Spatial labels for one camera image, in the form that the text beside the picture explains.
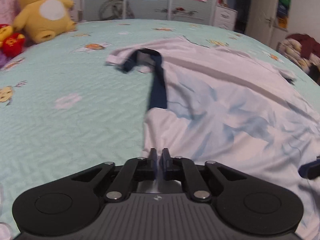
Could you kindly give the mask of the mint green patterned bedspread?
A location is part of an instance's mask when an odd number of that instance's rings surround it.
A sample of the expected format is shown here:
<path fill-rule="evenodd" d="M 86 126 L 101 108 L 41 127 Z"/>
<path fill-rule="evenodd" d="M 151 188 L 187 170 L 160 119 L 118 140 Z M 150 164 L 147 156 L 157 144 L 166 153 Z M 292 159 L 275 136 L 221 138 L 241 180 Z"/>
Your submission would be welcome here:
<path fill-rule="evenodd" d="M 304 239 L 297 232 L 304 204 L 293 191 L 214 160 L 193 161 L 212 195 L 193 202 L 179 181 L 164 180 L 163 149 L 155 180 L 140 182 L 125 201 L 105 200 L 126 161 L 149 156 L 144 119 L 154 80 L 149 70 L 125 72 L 106 59 L 178 37 L 242 51 L 281 69 L 308 103 L 319 99 L 297 66 L 246 35 L 175 21 L 82 23 L 1 70 L 1 239 Z"/>

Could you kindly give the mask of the white drawer cabinet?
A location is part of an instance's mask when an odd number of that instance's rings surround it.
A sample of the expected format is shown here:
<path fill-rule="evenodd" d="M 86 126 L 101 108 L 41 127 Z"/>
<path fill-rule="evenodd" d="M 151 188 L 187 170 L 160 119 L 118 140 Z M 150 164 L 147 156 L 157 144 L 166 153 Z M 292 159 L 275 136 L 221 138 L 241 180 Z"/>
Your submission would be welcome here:
<path fill-rule="evenodd" d="M 217 5 L 215 9 L 213 26 L 233 31 L 237 14 L 238 12 L 236 10 Z"/>

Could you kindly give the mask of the pile of dark red clothes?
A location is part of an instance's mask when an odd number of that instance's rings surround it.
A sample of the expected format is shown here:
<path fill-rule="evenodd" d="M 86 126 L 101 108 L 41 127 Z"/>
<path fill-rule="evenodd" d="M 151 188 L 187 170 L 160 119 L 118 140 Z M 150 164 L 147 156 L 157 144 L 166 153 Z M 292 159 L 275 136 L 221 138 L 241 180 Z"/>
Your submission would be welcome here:
<path fill-rule="evenodd" d="M 319 43 L 307 34 L 291 34 L 279 42 L 276 51 L 296 64 L 319 85 Z"/>

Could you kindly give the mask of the pink patterned pillow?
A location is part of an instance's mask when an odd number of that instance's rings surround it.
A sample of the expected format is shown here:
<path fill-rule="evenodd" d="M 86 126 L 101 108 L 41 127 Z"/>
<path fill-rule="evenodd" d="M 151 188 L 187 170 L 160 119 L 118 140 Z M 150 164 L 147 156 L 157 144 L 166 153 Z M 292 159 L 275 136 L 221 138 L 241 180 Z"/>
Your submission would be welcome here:
<path fill-rule="evenodd" d="M 0 0 L 0 3 L 1 24 L 12 25 L 21 10 L 18 0 Z"/>

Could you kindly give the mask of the purple plush toy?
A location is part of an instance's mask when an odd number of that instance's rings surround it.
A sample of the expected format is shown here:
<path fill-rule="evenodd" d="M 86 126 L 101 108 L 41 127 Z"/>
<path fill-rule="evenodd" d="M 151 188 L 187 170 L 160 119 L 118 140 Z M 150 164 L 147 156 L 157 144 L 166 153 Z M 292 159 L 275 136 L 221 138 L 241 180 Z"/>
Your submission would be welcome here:
<path fill-rule="evenodd" d="M 10 62 L 10 60 L 10 57 L 7 57 L 3 53 L 0 53 L 0 68 L 3 68 L 8 62 Z"/>

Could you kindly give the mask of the red yellow plush toy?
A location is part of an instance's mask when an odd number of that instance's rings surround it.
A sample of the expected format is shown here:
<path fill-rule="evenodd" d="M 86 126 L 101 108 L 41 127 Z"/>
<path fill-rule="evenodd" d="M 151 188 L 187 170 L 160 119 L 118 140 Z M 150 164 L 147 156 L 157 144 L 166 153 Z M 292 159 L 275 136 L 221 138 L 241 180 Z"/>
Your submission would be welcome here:
<path fill-rule="evenodd" d="M 23 52 L 25 36 L 21 33 L 15 33 L 9 24 L 1 24 L 1 51 L 9 58 L 14 58 Z"/>

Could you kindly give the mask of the grey sliding wardrobe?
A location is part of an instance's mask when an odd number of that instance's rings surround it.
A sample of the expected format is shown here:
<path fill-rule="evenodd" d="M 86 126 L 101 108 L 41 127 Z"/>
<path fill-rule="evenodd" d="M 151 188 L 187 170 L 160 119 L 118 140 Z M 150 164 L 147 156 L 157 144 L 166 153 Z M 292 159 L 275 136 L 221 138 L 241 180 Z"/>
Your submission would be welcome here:
<path fill-rule="evenodd" d="M 216 0 L 80 0 L 84 20 L 145 19 L 211 25 Z"/>

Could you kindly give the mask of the white shirt with navy trim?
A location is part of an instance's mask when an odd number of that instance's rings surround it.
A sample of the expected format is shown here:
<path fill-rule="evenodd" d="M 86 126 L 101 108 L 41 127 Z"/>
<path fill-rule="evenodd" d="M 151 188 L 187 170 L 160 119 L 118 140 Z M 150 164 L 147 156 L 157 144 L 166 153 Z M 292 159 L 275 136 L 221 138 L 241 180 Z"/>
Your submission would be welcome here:
<path fill-rule="evenodd" d="M 304 204 L 298 234 L 319 239 L 319 180 L 298 173 L 319 156 L 319 114 L 281 69 L 180 37 L 116 49 L 106 62 L 125 72 L 153 72 L 144 153 L 167 148 L 285 187 Z"/>

